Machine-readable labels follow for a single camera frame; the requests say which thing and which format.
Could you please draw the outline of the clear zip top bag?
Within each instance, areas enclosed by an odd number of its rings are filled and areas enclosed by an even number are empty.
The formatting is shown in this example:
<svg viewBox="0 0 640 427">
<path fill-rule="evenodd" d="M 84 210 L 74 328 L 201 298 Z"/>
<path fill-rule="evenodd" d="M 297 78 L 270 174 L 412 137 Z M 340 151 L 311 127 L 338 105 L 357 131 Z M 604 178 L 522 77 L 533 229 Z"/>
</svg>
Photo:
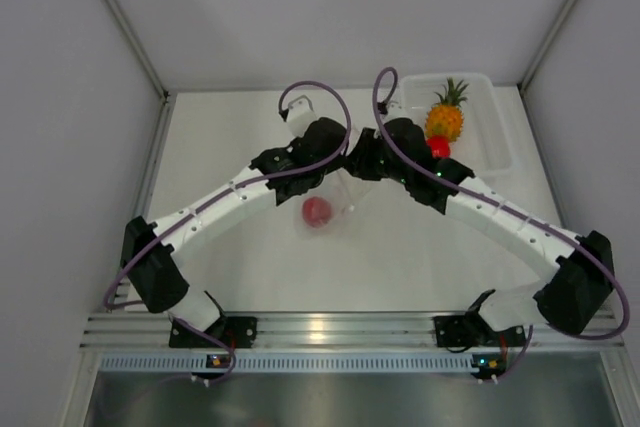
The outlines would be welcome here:
<svg viewBox="0 0 640 427">
<path fill-rule="evenodd" d="M 302 240 L 337 235 L 346 228 L 373 184 L 340 169 L 295 201 L 293 226 Z"/>
</svg>

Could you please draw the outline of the fake pineapple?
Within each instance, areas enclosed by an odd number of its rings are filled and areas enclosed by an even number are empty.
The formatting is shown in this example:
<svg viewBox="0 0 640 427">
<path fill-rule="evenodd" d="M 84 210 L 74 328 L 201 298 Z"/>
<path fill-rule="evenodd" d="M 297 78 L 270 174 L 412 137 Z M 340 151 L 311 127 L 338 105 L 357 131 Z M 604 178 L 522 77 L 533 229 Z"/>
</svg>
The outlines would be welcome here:
<svg viewBox="0 0 640 427">
<path fill-rule="evenodd" d="M 443 137 L 449 143 L 459 139 L 464 127 L 462 104 L 468 100 L 468 87 L 464 80 L 446 79 L 443 91 L 436 93 L 438 101 L 432 105 L 425 120 L 428 139 Z"/>
</svg>

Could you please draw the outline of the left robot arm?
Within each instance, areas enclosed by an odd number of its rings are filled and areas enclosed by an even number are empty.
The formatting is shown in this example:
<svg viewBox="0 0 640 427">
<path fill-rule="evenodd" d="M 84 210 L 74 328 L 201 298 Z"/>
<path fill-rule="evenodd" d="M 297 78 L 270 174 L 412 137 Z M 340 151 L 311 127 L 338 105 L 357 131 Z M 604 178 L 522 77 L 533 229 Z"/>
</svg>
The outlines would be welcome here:
<svg viewBox="0 0 640 427">
<path fill-rule="evenodd" d="M 342 165 L 351 126 L 322 117 L 286 147 L 263 151 L 208 197 L 161 219 L 138 216 L 125 227 L 121 261 L 138 302 L 152 314 L 187 321 L 204 346 L 219 344 L 226 323 L 219 304 L 191 286 L 181 269 L 209 242 L 267 209 L 318 187 Z"/>
</svg>

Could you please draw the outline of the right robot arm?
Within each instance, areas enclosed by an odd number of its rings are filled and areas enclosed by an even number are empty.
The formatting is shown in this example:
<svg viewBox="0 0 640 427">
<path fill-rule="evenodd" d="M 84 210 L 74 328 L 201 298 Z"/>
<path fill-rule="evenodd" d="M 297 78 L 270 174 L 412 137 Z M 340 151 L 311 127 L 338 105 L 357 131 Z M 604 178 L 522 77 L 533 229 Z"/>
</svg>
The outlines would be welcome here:
<svg viewBox="0 0 640 427">
<path fill-rule="evenodd" d="M 361 131 L 346 160 L 352 176 L 402 184 L 416 202 L 474 228 L 536 276 L 528 285 L 483 292 L 467 311 L 471 339 L 488 344 L 511 327 L 541 323 L 581 335 L 614 289 L 609 239 L 597 231 L 581 236 L 548 226 L 520 210 L 468 167 L 433 157 L 408 118 L 393 119 L 385 129 Z"/>
</svg>

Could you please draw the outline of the white plastic basket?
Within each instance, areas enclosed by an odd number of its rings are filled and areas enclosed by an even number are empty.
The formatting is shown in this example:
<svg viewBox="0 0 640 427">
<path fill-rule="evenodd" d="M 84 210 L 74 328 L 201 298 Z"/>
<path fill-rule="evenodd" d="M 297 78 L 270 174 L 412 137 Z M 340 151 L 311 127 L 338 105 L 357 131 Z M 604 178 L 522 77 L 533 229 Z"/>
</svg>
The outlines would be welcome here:
<svg viewBox="0 0 640 427">
<path fill-rule="evenodd" d="M 465 72 L 405 76 L 399 84 L 400 104 L 419 127 L 425 128 L 429 112 L 450 85 L 463 91 L 459 103 L 462 130 L 450 145 L 452 157 L 482 178 L 506 175 L 515 165 L 512 139 L 487 76 Z"/>
</svg>

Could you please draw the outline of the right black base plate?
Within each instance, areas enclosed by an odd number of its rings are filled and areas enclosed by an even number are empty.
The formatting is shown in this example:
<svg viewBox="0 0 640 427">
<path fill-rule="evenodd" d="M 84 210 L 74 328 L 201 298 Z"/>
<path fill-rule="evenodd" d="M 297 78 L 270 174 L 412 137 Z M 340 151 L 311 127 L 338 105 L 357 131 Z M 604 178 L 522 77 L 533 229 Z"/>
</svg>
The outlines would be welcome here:
<svg viewBox="0 0 640 427">
<path fill-rule="evenodd" d="M 433 324 L 440 348 L 461 350 L 478 345 L 478 333 L 466 315 L 436 316 Z"/>
</svg>

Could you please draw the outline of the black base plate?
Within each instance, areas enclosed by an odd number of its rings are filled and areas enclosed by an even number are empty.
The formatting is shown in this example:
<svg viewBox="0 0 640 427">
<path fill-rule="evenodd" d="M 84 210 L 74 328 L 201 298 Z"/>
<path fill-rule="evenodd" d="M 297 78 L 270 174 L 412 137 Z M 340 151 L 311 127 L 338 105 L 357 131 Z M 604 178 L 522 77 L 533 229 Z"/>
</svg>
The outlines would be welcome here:
<svg viewBox="0 0 640 427">
<path fill-rule="evenodd" d="M 257 337 L 258 319 L 252 316 L 228 316 L 220 319 L 205 334 L 232 349 L 250 349 Z M 212 348 L 214 344 L 172 321 L 168 345 L 176 349 Z"/>
<path fill-rule="evenodd" d="M 433 324 L 440 348 L 461 350 L 478 345 L 478 333 L 466 315 L 436 316 Z"/>
</svg>

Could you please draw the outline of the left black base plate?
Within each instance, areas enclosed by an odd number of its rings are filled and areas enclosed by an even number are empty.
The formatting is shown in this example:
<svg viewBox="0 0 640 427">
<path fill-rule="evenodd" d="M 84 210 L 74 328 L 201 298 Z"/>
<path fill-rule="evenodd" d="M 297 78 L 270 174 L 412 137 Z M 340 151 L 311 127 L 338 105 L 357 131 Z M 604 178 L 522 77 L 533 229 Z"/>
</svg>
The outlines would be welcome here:
<svg viewBox="0 0 640 427">
<path fill-rule="evenodd" d="M 258 319 L 252 316 L 228 316 L 220 319 L 205 334 L 232 349 L 250 349 L 257 337 Z M 214 344 L 172 321 L 168 345 L 176 349 L 212 348 Z"/>
</svg>

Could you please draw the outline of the aluminium mounting rail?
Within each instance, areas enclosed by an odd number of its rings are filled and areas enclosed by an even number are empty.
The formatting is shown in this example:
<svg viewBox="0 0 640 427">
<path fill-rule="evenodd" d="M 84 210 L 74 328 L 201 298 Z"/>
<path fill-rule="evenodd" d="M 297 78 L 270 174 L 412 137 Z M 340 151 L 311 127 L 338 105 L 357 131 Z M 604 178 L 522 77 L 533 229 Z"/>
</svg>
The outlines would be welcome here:
<svg viewBox="0 0 640 427">
<path fill-rule="evenodd" d="M 256 325 L 234 335 L 233 346 L 262 350 L 427 350 L 437 348 L 443 331 L 440 312 L 254 313 Z M 184 348 L 191 335 L 165 316 L 139 312 L 89 317 L 84 350 Z"/>
</svg>

